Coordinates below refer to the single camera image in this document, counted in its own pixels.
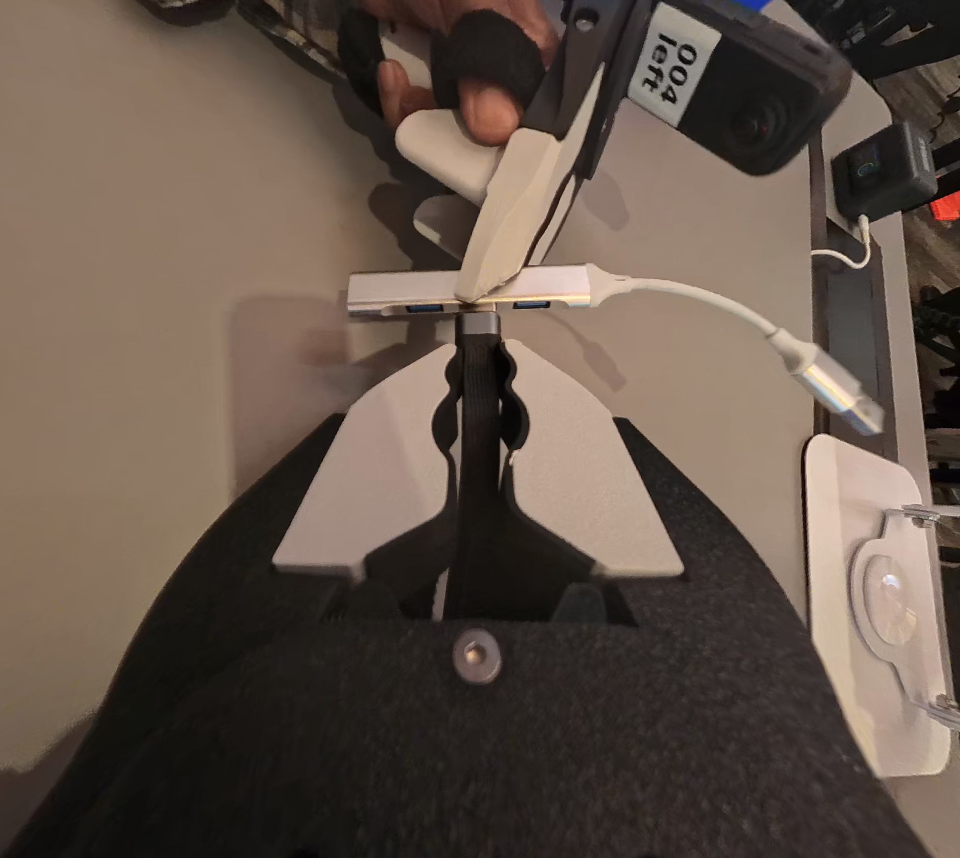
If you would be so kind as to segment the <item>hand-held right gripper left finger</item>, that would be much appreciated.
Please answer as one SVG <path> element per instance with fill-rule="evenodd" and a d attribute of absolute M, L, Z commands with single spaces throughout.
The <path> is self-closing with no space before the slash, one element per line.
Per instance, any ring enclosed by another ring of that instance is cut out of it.
<path fill-rule="evenodd" d="M 347 410 L 272 556 L 277 571 L 374 582 L 399 601 L 434 591 L 453 553 L 456 351 L 430 351 Z"/>

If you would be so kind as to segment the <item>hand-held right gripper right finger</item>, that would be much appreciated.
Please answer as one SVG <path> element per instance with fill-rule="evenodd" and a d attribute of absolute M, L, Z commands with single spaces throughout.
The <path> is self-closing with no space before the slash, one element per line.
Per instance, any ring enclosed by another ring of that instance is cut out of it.
<path fill-rule="evenodd" d="M 504 607 L 554 608 L 571 584 L 681 576 L 611 411 L 516 339 L 498 376 Z"/>

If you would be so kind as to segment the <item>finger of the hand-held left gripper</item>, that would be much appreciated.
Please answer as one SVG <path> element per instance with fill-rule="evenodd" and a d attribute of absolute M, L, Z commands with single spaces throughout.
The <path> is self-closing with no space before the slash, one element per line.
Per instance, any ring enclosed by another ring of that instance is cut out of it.
<path fill-rule="evenodd" d="M 550 135 L 520 129 L 510 138 L 467 244 L 453 288 L 458 300 L 477 303 L 526 267 L 536 222 L 533 182 Z"/>
<path fill-rule="evenodd" d="M 526 266 L 544 262 L 570 214 L 583 181 L 577 177 L 575 165 L 594 117 L 602 79 L 603 75 L 594 75 L 566 136 L 563 139 L 548 137 L 545 158 L 533 182 L 535 223 L 525 256 Z"/>

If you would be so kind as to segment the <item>wooden document stand white base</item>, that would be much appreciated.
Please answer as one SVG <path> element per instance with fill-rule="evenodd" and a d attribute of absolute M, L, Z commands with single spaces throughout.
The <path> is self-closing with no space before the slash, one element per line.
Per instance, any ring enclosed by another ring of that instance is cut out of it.
<path fill-rule="evenodd" d="M 934 526 L 910 472 L 827 434 L 801 460 L 810 636 L 882 780 L 947 768 L 958 705 Z"/>

